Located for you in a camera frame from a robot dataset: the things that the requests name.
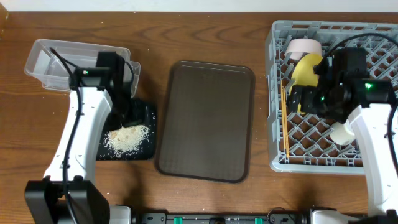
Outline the small light green bowl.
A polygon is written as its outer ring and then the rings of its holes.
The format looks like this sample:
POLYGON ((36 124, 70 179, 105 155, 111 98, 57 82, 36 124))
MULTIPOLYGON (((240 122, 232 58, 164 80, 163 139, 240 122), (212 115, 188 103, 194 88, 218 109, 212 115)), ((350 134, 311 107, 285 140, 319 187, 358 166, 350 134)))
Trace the small light green bowl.
POLYGON ((344 124, 339 122, 334 123, 331 128, 330 138, 338 145, 345 146, 356 139, 348 119, 344 124))

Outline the rice grains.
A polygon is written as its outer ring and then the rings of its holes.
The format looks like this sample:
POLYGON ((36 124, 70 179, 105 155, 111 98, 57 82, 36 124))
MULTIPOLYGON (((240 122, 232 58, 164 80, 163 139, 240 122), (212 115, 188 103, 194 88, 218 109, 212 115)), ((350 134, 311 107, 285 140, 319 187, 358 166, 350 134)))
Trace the rice grains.
POLYGON ((137 125, 103 134, 101 157, 111 160, 141 160, 152 157, 154 141, 148 126, 137 125))

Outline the yellow round plate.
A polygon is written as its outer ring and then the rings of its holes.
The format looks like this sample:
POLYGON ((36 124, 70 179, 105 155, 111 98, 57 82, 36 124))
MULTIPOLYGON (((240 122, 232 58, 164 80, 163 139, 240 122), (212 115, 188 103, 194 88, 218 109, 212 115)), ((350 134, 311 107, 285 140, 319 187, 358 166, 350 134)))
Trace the yellow round plate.
POLYGON ((315 113, 312 107, 317 95, 319 75, 314 72, 314 67, 322 59, 321 55, 307 54, 294 68, 287 98, 289 113, 315 113))

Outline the clear plastic bin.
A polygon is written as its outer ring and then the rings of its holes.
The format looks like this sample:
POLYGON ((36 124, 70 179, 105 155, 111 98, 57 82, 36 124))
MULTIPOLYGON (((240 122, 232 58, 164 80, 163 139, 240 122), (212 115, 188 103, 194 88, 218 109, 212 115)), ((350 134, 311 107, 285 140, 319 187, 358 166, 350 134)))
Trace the clear plastic bin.
POLYGON ((65 60, 79 67, 94 67, 100 51, 116 52, 124 60, 129 60, 131 56, 130 51, 124 47, 37 39, 32 46, 24 71, 28 76, 40 80, 45 89, 57 91, 70 90, 69 74, 50 49, 55 49, 65 60))

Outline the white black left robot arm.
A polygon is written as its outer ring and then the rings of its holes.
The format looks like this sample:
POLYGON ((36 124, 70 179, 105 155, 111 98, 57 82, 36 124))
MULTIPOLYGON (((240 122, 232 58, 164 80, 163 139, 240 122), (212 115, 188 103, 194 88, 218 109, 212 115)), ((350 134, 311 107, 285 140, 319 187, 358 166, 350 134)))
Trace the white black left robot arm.
POLYGON ((132 209, 110 205, 95 186, 95 163, 105 133, 125 132, 128 151, 154 153, 156 110, 131 98, 123 68, 76 68, 70 107, 56 154, 42 180, 28 181, 24 197, 35 223, 133 223, 132 209))

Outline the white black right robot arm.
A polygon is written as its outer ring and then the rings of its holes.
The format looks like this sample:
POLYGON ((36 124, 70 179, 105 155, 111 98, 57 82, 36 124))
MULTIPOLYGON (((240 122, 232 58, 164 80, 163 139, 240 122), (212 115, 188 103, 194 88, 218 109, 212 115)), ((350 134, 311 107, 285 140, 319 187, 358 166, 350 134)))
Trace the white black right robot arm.
POLYGON ((364 59, 317 54, 302 58, 292 75, 288 108, 340 123, 331 137, 356 140, 368 188, 368 216, 358 219, 315 210, 311 223, 397 223, 397 97, 387 80, 372 79, 364 59))

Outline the white pink bowl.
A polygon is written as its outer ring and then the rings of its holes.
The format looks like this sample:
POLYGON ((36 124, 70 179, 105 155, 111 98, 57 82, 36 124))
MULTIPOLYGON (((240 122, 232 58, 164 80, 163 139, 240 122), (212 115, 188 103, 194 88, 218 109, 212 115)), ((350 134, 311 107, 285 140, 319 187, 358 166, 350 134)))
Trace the white pink bowl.
POLYGON ((294 39, 291 40, 285 51, 290 54, 292 60, 300 60, 304 54, 322 54, 322 46, 313 39, 294 39))

